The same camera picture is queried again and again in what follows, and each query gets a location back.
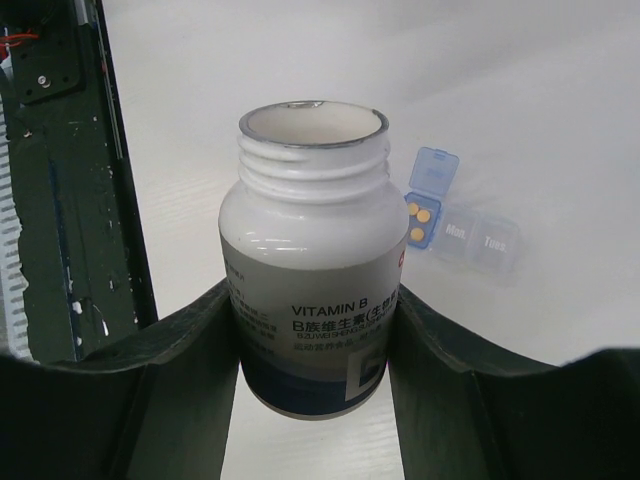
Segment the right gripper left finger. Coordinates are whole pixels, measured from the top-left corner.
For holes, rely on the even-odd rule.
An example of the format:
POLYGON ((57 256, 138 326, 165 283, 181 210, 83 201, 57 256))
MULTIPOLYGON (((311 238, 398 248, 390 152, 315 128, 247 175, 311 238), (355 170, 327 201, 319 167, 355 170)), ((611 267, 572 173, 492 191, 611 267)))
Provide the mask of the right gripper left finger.
POLYGON ((238 375, 228 288, 85 360, 1 360, 5 479, 217 479, 238 375))

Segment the clear blue pill organizer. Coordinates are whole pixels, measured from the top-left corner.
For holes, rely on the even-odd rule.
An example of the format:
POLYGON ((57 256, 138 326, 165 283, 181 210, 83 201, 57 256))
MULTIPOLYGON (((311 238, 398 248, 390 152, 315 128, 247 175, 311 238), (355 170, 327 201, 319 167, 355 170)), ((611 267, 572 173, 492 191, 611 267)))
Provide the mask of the clear blue pill organizer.
POLYGON ((459 157, 445 150, 418 149, 404 199, 407 209, 416 203, 420 210, 431 212, 431 219, 421 223, 409 215, 408 245, 497 284, 513 284, 518 277, 521 229, 505 217, 447 200, 459 164, 459 157), (425 232, 421 242, 410 239, 416 227, 425 232))

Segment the white vitamin pill bottle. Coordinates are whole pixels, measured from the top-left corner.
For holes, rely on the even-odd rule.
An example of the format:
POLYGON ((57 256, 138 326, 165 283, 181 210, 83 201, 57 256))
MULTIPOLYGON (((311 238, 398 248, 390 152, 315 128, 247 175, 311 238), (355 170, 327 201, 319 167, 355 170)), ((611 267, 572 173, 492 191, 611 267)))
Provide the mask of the white vitamin pill bottle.
POLYGON ((388 129, 378 110, 325 100, 240 119, 220 241, 244 377, 285 416, 344 415, 384 375, 409 234, 388 129))

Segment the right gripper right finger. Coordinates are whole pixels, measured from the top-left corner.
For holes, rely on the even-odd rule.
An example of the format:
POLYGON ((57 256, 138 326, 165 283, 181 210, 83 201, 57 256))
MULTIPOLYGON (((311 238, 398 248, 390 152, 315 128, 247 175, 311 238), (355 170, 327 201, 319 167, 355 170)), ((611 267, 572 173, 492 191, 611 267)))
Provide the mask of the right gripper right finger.
POLYGON ((399 292, 389 370, 408 479, 635 479, 639 353, 556 367, 399 292))

